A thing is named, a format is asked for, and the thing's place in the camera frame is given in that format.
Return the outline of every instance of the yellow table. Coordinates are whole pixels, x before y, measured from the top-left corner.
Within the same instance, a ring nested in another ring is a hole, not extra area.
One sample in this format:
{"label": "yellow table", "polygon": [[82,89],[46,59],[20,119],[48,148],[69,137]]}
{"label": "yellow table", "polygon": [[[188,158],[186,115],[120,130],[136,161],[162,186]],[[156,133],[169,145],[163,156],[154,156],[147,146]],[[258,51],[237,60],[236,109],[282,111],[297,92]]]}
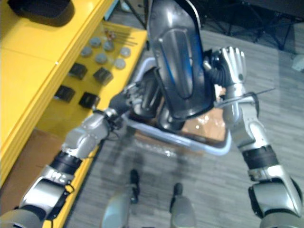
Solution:
{"label": "yellow table", "polygon": [[0,186],[112,2],[73,0],[72,20],[55,28],[18,17],[1,1]]}

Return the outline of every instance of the black cable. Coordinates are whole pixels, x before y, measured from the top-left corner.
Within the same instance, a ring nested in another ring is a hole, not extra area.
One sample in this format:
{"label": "black cable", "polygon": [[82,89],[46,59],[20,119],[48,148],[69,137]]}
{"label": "black cable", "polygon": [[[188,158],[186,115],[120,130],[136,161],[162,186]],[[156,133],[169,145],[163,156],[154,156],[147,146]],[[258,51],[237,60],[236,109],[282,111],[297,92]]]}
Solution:
{"label": "black cable", "polygon": [[[111,139],[109,137],[111,133],[113,133],[116,136],[116,138]],[[105,138],[105,140],[108,140],[108,141],[118,141],[120,139],[120,135],[117,132],[112,131],[111,133],[108,135],[108,137]]]}

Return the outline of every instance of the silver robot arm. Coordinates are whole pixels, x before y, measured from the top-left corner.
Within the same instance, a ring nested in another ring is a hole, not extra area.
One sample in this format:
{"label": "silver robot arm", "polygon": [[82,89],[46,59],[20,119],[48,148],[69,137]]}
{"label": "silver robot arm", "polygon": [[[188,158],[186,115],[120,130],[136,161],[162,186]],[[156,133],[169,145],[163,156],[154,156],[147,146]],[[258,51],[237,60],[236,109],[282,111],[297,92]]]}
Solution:
{"label": "silver robot arm", "polygon": [[222,48],[212,62],[204,61],[215,84],[226,88],[223,118],[233,141],[248,165],[248,174],[257,182],[248,189],[254,213],[261,228],[303,228],[302,193],[276,158],[258,119],[258,99],[246,93],[245,55],[238,48]]}
{"label": "silver robot arm", "polygon": [[116,120],[138,102],[139,86],[131,84],[111,99],[109,108],[95,110],[71,130],[59,154],[24,194],[19,208],[0,217],[0,227],[41,228],[45,220],[55,219],[70,194],[66,186],[71,185],[82,160],[115,128]]}

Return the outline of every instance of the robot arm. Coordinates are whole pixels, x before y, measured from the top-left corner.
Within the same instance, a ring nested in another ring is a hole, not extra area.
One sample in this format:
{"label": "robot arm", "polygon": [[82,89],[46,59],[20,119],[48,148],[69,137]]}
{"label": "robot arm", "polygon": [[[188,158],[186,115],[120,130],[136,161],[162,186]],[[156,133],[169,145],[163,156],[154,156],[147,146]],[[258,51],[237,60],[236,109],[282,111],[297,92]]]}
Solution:
{"label": "robot arm", "polygon": [[141,102],[138,84],[127,86],[111,99],[109,108],[95,110],[79,127],[70,131],[61,151],[45,166],[24,194],[19,208],[0,218],[1,228],[41,228],[45,220],[57,217],[70,192],[74,174],[83,159],[114,129],[115,121],[130,107]]}
{"label": "robot arm", "polygon": [[226,88],[224,121],[248,165],[248,174],[257,182],[249,188],[254,213],[262,219],[261,228],[302,228],[302,193],[279,163],[264,126],[258,119],[258,100],[246,94],[245,56],[238,48],[223,48],[214,57],[213,67],[204,68],[215,84]]}

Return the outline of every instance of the metal rod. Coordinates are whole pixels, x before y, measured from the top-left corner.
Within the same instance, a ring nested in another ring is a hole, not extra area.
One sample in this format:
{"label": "metal rod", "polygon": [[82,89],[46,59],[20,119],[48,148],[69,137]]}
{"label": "metal rod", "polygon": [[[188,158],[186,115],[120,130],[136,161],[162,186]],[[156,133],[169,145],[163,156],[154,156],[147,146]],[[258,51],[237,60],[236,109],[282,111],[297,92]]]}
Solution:
{"label": "metal rod", "polygon": [[133,8],[133,6],[131,5],[131,3],[128,0],[124,0],[124,2],[128,5],[128,7],[130,8],[131,12],[138,19],[138,21],[141,23],[141,25],[144,27],[144,29],[147,29],[145,23],[143,22],[143,20],[139,16],[139,14],[136,12],[136,10]]}

